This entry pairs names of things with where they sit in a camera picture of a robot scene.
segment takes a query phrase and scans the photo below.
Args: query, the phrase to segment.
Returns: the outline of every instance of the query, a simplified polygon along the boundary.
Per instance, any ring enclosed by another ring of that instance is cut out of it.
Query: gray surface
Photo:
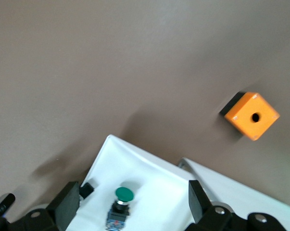
[[[260,140],[218,112],[281,114]],[[290,205],[290,1],[0,1],[0,195],[8,218],[81,180],[108,134]]]

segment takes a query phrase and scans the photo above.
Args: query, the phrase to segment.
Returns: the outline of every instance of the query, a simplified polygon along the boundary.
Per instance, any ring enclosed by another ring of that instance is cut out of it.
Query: orange block
[[[279,118],[278,112],[259,93],[254,92],[239,92],[220,113],[253,141],[259,139]]]

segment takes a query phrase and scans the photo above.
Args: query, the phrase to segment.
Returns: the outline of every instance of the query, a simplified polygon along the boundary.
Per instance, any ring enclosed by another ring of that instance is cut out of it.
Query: metal screw
[[[215,211],[216,211],[216,213],[221,214],[221,215],[225,214],[225,210],[221,207],[216,207]]]
[[[256,214],[256,215],[255,215],[255,218],[256,218],[257,221],[260,221],[260,222],[262,222],[262,223],[266,223],[266,222],[267,222],[267,220],[266,220],[266,218],[265,218],[264,215]]]
[[[40,216],[40,212],[34,212],[32,215],[30,215],[31,218],[36,218]]]

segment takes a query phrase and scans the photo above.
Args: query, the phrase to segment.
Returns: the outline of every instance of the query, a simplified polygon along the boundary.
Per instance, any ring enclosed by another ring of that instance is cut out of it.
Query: green button
[[[118,197],[119,201],[129,202],[132,201],[134,198],[133,192],[125,187],[120,187],[116,190],[116,196]]]

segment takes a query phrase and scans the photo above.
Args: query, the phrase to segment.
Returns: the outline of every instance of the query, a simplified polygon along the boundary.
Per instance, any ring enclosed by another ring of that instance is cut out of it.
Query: hole
[[[257,123],[257,122],[259,121],[259,119],[260,119],[260,116],[259,116],[258,113],[254,113],[254,114],[252,115],[252,121],[253,121],[253,122]]]
[[[30,215],[31,218],[36,218],[40,216],[40,212],[34,212],[32,215]]]

